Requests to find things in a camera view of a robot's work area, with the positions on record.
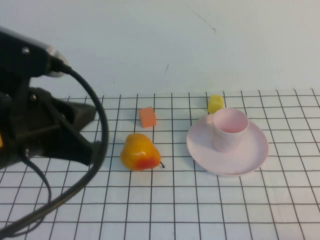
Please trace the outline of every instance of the yellow sponge block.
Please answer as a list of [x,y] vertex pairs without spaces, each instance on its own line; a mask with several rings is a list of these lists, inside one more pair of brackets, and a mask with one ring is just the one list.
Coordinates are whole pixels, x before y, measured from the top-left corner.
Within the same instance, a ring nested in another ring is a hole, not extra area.
[[224,107],[224,98],[219,95],[212,94],[208,103],[208,112],[214,114]]

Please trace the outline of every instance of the table surface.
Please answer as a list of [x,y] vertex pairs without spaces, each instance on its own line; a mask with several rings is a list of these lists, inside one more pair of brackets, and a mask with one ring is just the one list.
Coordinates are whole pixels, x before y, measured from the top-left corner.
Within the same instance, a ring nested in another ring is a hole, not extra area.
[[[208,114],[209,93],[105,97],[110,139],[88,186],[50,213],[28,240],[318,240],[320,236],[320,90],[218,92],[266,135],[269,156],[241,177],[216,176],[191,158],[187,132]],[[69,101],[90,103],[88,98]],[[157,125],[142,128],[137,109],[152,106]],[[144,133],[165,168],[128,171],[119,155],[126,136]],[[100,139],[98,118],[82,134]],[[53,197],[88,167],[33,158]],[[47,201],[40,178],[23,164],[0,171],[0,227]]]

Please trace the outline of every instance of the pink saucer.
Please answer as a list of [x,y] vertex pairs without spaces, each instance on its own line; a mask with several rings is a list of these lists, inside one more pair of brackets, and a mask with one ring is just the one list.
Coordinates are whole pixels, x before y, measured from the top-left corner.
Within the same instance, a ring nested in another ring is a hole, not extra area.
[[249,122],[239,146],[222,153],[212,143],[213,114],[197,121],[186,137],[186,145],[193,159],[205,170],[216,175],[239,176],[259,168],[268,156],[268,141],[262,130]]

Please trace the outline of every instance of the orange foam block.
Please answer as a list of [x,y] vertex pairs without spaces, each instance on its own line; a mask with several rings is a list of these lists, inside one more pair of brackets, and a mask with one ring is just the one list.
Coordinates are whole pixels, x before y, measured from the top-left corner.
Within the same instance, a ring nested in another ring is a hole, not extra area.
[[139,109],[139,116],[144,129],[156,125],[156,114],[152,106]]

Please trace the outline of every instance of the black cable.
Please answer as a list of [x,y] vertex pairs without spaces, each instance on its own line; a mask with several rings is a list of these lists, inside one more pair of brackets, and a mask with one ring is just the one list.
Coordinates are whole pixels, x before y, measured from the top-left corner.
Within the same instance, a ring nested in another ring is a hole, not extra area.
[[109,142],[108,120],[105,110],[101,102],[99,101],[99,98],[97,97],[95,91],[91,88],[91,86],[86,82],[85,79],[83,79],[70,66],[65,65],[62,60],[53,57],[52,69],[55,72],[63,72],[75,78],[92,99],[100,117],[101,144],[95,155],[95,159],[91,160],[91,163],[93,163],[92,167],[77,183],[75,183],[67,191],[65,191],[60,196],[58,196],[48,204],[44,205],[43,207],[37,209],[32,213],[29,213],[28,215],[20,218],[19,220],[11,223],[10,225],[5,226],[3,229],[0,230],[0,240],[12,236],[14,233],[43,218],[45,215],[49,214],[50,212],[64,204],[66,201],[68,201],[70,198],[72,198],[74,195],[76,195],[78,192],[80,192],[80,190],[83,189],[90,182],[90,180],[97,174],[107,154]]
[[[34,170],[35,173],[38,174],[38,176],[42,179],[42,181],[44,182],[46,188],[48,189],[48,201],[47,201],[47,203],[50,203],[51,197],[52,197],[52,192],[51,192],[50,184],[49,184],[46,176],[44,175],[44,173],[40,170],[40,168],[37,165],[35,165],[32,161],[30,161],[30,159],[27,156],[21,155],[20,159],[21,159],[21,162],[23,162],[25,165],[27,165],[32,170]],[[18,236],[21,236],[21,235],[25,235],[27,233],[32,232],[37,227],[39,227],[39,225],[44,221],[44,219],[45,219],[45,216],[40,218],[40,220],[34,226],[29,228],[28,230],[21,231],[21,232],[18,232],[18,233],[14,233],[13,235],[10,236],[10,238],[15,238],[15,237],[18,237]]]

